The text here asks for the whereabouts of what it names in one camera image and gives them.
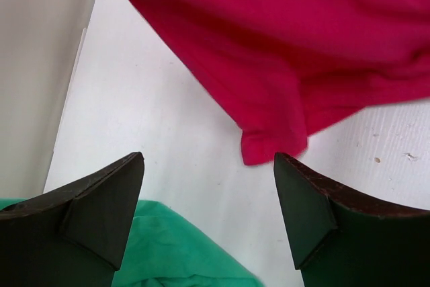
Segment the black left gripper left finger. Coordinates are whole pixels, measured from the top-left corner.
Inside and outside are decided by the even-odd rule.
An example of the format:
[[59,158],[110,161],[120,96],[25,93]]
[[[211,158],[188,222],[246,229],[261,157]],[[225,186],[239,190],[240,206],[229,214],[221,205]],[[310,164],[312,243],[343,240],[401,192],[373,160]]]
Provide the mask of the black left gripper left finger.
[[133,152],[1,209],[2,286],[111,286],[144,176]]

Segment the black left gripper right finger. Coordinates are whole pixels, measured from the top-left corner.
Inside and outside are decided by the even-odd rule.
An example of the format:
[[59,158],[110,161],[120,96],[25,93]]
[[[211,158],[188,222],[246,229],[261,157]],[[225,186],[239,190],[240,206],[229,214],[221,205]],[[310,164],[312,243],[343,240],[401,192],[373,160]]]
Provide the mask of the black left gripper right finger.
[[387,202],[277,153],[274,177],[305,286],[428,286],[429,212]]

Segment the red t shirt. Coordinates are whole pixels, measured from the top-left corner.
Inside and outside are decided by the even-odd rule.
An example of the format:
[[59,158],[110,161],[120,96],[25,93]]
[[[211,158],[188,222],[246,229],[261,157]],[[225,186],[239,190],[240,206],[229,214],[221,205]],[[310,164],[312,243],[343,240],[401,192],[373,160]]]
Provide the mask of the red t shirt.
[[237,123],[246,165],[429,97],[429,0],[129,1]]

